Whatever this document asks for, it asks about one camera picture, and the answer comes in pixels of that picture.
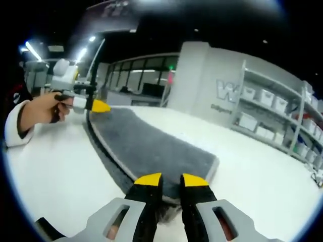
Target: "ceiling light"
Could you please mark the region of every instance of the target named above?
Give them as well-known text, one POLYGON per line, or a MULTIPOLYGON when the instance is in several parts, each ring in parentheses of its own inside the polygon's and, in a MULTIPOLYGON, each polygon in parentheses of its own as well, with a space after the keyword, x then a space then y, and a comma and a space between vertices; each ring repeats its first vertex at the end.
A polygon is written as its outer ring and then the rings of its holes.
POLYGON ((93 42, 94 40, 95 40, 95 36, 92 36, 92 37, 89 38, 90 42, 93 42))
MULTIPOLYGON (((133 73, 142 72, 142 70, 132 70, 133 73)), ((155 70, 143 70, 143 72, 155 72, 155 70)))
POLYGON ((78 54, 75 64, 77 64, 78 62, 80 62, 81 58, 85 55, 85 53, 87 52, 86 48, 81 49, 80 53, 78 54))
POLYGON ((64 47, 62 45, 49 45, 48 49, 50 52, 64 52, 64 47))
POLYGON ((27 48, 25 48, 25 47, 22 47, 22 48, 20 48, 20 51, 21 51, 21 52, 27 52, 27 51, 29 51, 29 49, 27 49, 27 48))
POLYGON ((26 47, 29 49, 29 51, 37 58, 37 60, 41 61, 41 57, 39 56, 39 54, 37 54, 37 52, 34 50, 34 48, 30 45, 30 43, 28 41, 26 41, 26 47))

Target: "hand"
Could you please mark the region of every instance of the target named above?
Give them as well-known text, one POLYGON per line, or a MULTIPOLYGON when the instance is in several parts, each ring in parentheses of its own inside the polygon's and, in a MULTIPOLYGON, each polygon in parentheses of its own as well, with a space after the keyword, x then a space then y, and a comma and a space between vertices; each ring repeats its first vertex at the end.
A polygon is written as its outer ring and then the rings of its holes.
POLYGON ((106 237, 108 239, 114 240, 117 236, 118 230, 119 230, 118 226, 112 225, 109 232, 107 233, 106 237))
POLYGON ((35 124, 48 124, 53 118, 56 105, 59 110, 60 121, 65 120, 65 115, 69 114, 67 105, 73 104, 73 98, 68 98, 62 102, 55 99, 56 95, 61 95, 60 92, 52 92, 36 97, 28 102, 21 114, 19 123, 20 131, 25 132, 32 128, 35 124))

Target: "black ceiling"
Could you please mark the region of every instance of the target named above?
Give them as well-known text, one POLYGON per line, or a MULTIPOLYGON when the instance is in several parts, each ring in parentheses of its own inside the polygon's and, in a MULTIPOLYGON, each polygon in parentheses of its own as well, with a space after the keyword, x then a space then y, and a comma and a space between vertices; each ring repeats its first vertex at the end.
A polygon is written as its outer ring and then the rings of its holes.
MULTIPOLYGON (((139 28, 135 34, 109 34, 104 61, 177 52, 184 41, 199 40, 263 58, 310 81, 321 92, 319 1, 129 1, 139 4, 139 28)), ((97 2, 100 0, 24 3, 18 10, 20 42, 38 38, 48 44, 67 45, 85 8, 97 2)))

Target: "white floor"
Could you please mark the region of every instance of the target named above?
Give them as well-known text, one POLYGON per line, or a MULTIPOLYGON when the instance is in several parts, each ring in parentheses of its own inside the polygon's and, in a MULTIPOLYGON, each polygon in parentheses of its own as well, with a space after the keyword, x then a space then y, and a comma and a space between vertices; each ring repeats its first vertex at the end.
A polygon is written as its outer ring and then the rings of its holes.
MULTIPOLYGON (((272 147, 170 109, 132 109, 149 124, 218 156, 210 184, 214 194, 249 215, 268 238, 291 241, 322 196, 302 163, 272 147)), ((83 230, 87 218, 112 198, 124 196, 92 148, 83 121, 72 113, 65 123, 37 126, 28 145, 8 151, 31 219, 45 217, 66 236, 83 230)), ((158 226, 154 241, 187 241, 181 216, 158 226)))

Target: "glass window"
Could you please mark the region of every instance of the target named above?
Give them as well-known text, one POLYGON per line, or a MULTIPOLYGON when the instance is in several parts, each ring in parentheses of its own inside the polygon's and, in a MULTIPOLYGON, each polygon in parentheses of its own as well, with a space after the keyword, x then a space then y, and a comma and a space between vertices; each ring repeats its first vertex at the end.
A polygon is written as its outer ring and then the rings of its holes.
POLYGON ((118 88, 122 88, 127 83, 128 71, 121 71, 118 81, 118 88))
POLYGON ((162 72, 161 73, 160 82, 159 82, 159 84, 161 86, 165 86, 166 85, 166 83, 168 81, 168 73, 169 72, 162 72))
POLYGON ((138 59, 136 61, 133 61, 132 69, 133 70, 142 70, 143 69, 143 64, 144 64, 143 59, 138 59))
POLYGON ((147 60, 146 63, 146 69, 154 68, 154 67, 161 67, 163 63, 163 57, 157 57, 157 58, 150 58, 147 60))
POLYGON ((111 85, 111 77, 112 77, 112 74, 113 74, 113 72, 111 71, 111 72, 109 72, 109 74, 107 76, 107 82, 106 82, 106 86, 107 87, 110 87, 110 85, 111 85))
POLYGON ((158 83, 158 78, 159 78, 159 72, 158 71, 153 71, 153 70, 148 70, 143 72, 142 75, 142 80, 140 83, 139 91, 141 93, 142 87, 144 83, 150 83, 150 84, 157 84, 158 83))
POLYGON ((120 67, 121 67, 121 64, 120 63, 117 63, 116 66, 115 66, 115 71, 120 70, 120 67))
POLYGON ((169 68, 170 66, 172 66, 173 70, 176 70, 177 61, 178 61, 178 56, 167 57, 164 67, 169 68))
POLYGON ((111 78, 111 84, 110 84, 110 89, 111 90, 115 90, 116 89, 118 77, 119 77, 119 72, 114 72, 113 73, 113 76, 111 78))
POLYGON ((141 72, 130 72, 127 87, 133 91, 138 91, 138 85, 141 77, 141 72))
POLYGON ((122 69, 123 70, 128 70, 130 69, 130 62, 124 62, 122 65, 122 69))

